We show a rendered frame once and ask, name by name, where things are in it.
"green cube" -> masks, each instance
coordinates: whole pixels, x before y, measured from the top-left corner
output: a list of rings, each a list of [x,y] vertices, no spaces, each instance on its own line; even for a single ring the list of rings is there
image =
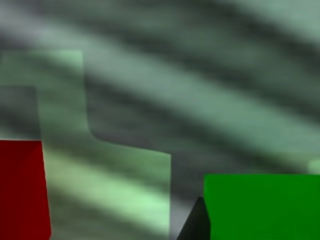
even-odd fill
[[[211,240],[320,240],[320,175],[208,174]]]

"green block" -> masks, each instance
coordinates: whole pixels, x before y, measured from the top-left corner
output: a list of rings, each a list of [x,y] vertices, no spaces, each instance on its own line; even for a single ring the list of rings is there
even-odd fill
[[[208,174],[211,240],[320,240],[320,175]]]

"red block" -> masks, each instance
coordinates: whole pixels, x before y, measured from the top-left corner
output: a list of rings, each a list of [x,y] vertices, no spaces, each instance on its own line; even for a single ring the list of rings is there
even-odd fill
[[[0,140],[0,162],[0,239],[49,240],[41,141]]]

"bright green surface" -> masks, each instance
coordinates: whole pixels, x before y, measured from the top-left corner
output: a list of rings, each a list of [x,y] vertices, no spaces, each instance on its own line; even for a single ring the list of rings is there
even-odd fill
[[[320,239],[319,175],[209,174],[204,199],[211,239]]]

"blurry textured background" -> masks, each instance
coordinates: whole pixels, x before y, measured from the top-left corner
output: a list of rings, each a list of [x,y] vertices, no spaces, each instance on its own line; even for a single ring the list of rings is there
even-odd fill
[[[40,109],[53,240],[173,240],[206,173],[317,172],[319,3],[0,3],[1,81],[42,82],[0,88],[1,135]],[[76,59],[26,49],[83,52],[88,127]]]

